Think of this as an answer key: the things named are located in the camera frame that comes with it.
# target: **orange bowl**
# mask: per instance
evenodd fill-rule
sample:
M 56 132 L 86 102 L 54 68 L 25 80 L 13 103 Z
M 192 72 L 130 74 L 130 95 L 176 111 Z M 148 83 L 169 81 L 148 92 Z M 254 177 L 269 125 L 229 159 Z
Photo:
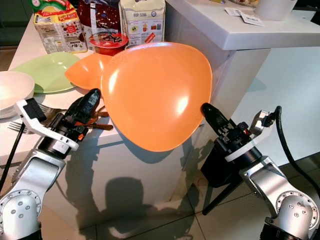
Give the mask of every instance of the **orange bowl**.
M 113 56 L 101 78 L 113 123 L 134 144 L 153 152 L 172 150 L 203 120 L 213 81 L 207 58 L 173 42 L 136 46 Z
M 101 89 L 101 76 L 111 58 L 108 55 L 91 54 L 69 67 L 64 75 L 82 89 Z

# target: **white countertop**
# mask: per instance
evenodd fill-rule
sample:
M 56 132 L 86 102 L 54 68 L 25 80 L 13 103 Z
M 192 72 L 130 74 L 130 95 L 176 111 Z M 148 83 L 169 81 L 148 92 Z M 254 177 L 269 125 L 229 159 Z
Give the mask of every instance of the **white countertop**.
M 285 21 L 273 21 L 228 0 L 225 4 L 210 0 L 166 1 L 223 50 L 320 46 L 320 26 L 293 14 Z M 244 23 L 241 17 L 228 15 L 226 7 L 257 16 L 265 26 Z
M 90 54 L 92 51 L 88 51 L 85 53 L 75 54 L 79 58 L 84 58 Z M 41 42 L 39 34 L 33 25 L 33 17 L 30 19 L 29 24 L 23 34 L 21 42 L 16 50 L 16 53 L 13 57 L 10 69 L 15 68 L 16 66 L 27 62 L 31 59 L 41 57 L 46 55 L 47 52 Z M 51 93 L 51 94 L 42 94 L 42 93 L 35 93 L 34 98 L 39 102 L 46 106 L 52 108 L 60 108 L 60 109 L 67 109 L 76 99 L 82 97 L 87 90 L 81 89 L 79 87 L 75 87 L 73 89 L 58 92 L 58 93 Z M 9 155 L 11 148 L 14 144 L 16 136 L 18 132 L 8 129 L 10 121 L 19 122 L 19 117 L 14 116 L 12 118 L 0 119 L 0 156 L 7 156 Z M 113 123 L 110 121 L 110 118 L 107 117 L 105 119 L 101 118 L 99 123 Z M 20 143 L 17 147 L 16 153 L 28 152 L 30 149 L 37 143 L 39 136 L 37 134 L 24 134 L 20 140 Z M 105 144 L 115 143 L 121 141 L 122 138 L 120 137 L 119 133 L 115 128 L 111 131 L 100 130 L 100 129 L 93 129 L 89 130 L 89 133 L 84 138 L 83 142 L 80 143 L 81 145 L 86 145 L 87 147 L 91 147 L 90 142 L 94 142 L 94 146 L 101 146 Z

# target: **white plate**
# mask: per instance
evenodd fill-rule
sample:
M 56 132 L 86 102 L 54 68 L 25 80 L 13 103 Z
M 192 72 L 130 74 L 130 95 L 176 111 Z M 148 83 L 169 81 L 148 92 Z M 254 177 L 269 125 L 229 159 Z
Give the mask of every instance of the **white plate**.
M 35 81 L 31 76 L 17 71 L 0 72 L 0 119 L 16 114 L 14 104 L 34 95 Z

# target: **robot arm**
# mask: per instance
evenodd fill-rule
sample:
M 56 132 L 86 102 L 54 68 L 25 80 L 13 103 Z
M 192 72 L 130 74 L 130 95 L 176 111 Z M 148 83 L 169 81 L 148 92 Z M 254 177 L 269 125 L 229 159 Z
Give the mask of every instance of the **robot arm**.
M 95 113 L 101 93 L 93 89 L 75 101 L 65 114 L 59 113 L 50 129 L 39 123 L 43 112 L 32 98 L 16 103 L 15 109 L 29 130 L 42 138 L 21 163 L 12 178 L 11 187 L 0 198 L 0 238 L 3 240 L 41 240 L 38 216 L 45 193 L 65 166 L 70 150 L 77 150 Z
M 254 194 L 264 200 L 270 211 L 260 239 L 307 240 L 309 230 L 319 221 L 317 205 L 292 186 L 276 164 L 256 148 L 257 143 L 270 134 L 274 113 L 260 111 L 248 129 L 245 122 L 235 125 L 208 103 L 202 106 L 202 112 L 218 135 L 214 142 L 217 153 L 231 164 Z

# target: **red container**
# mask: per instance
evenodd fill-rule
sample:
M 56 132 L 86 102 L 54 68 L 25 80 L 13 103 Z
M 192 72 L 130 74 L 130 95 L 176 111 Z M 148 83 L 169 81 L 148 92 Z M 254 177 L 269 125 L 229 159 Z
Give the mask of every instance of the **red container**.
M 128 43 L 128 38 L 121 33 L 98 32 L 89 39 L 96 53 L 109 56 L 123 51 Z

